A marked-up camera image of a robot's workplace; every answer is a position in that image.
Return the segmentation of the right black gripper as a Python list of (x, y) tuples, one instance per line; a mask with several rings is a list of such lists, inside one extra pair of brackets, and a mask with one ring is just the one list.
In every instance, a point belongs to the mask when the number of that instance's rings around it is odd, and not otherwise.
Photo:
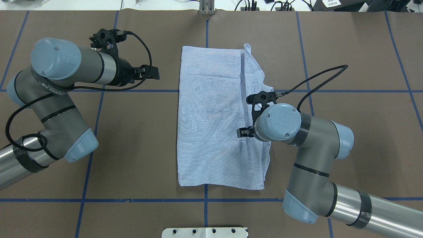
[(238, 128), (237, 137), (238, 138), (255, 138), (257, 140), (260, 140), (260, 138), (257, 136), (254, 125), (249, 126), (248, 128)]

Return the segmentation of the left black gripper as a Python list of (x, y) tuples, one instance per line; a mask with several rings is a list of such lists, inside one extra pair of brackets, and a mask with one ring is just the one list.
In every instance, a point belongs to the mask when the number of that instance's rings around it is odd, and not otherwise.
[(160, 80), (159, 69), (150, 65), (133, 67), (125, 59), (118, 58), (116, 61), (116, 74), (114, 77), (114, 86), (123, 87), (129, 83), (135, 83), (136, 80), (154, 79)]

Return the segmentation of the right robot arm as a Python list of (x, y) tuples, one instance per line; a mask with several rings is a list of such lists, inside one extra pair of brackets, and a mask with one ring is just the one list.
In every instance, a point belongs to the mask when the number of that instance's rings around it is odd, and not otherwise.
[(350, 128), (301, 112), (291, 104), (252, 103), (253, 124), (237, 130), (238, 137), (280, 141), (298, 149), (283, 210), (304, 223), (319, 217), (338, 220), (391, 238), (421, 238), (423, 214), (364, 191), (331, 182), (334, 161), (353, 148)]

